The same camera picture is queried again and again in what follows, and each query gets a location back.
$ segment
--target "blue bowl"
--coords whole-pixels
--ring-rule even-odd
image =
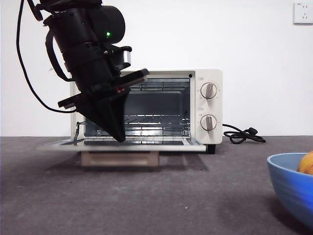
[[[274,190],[284,207],[313,230],[313,175],[297,172],[306,153],[270,156],[268,167]]]

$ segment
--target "power cord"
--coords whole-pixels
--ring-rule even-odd
[[[22,55],[21,55],[21,49],[20,49],[20,34],[21,34],[21,21],[22,21],[22,12],[23,12],[23,6],[24,6],[24,0],[21,0],[21,5],[20,5],[20,11],[19,11],[19,17],[18,17],[18,27],[17,27],[17,33],[16,33],[16,49],[18,52],[18,56],[19,56],[19,61],[21,64],[21,67],[23,69],[23,73],[26,79],[26,82],[31,90],[31,92],[33,93],[33,95],[38,99],[38,101],[46,108],[49,109],[50,111],[53,112],[57,112],[57,113],[62,113],[62,114],[70,114],[70,113],[74,113],[76,112],[76,110],[72,110],[72,111],[62,111],[62,110],[57,110],[57,109],[53,109],[50,108],[49,106],[47,106],[41,99],[40,97],[37,95],[37,93],[35,92],[35,90],[33,89],[33,86],[31,85],[28,75],[27,75],[27,71],[22,59]]]
[[[253,140],[253,141],[262,142],[262,143],[266,142],[265,139],[256,135],[258,133],[258,131],[252,127],[250,127],[247,130],[242,131],[235,126],[231,126],[231,125],[227,125],[227,124],[223,124],[223,126],[230,127],[232,129],[236,130],[236,131],[225,131],[224,132],[224,135],[226,137],[228,137],[233,144],[241,144],[246,140]]]

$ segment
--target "control panel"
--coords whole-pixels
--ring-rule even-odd
[[[222,89],[220,69],[196,70],[195,137],[202,144],[223,140]]]

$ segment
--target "gray carpet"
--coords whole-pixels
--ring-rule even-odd
[[[83,169],[64,138],[1,138],[2,235],[311,235],[278,202],[266,158],[313,150],[268,137],[216,155],[161,153],[159,168]]]

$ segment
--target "green indicator light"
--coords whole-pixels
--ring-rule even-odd
[[[112,36],[112,34],[110,32],[106,33],[107,38],[109,38],[110,36]]]

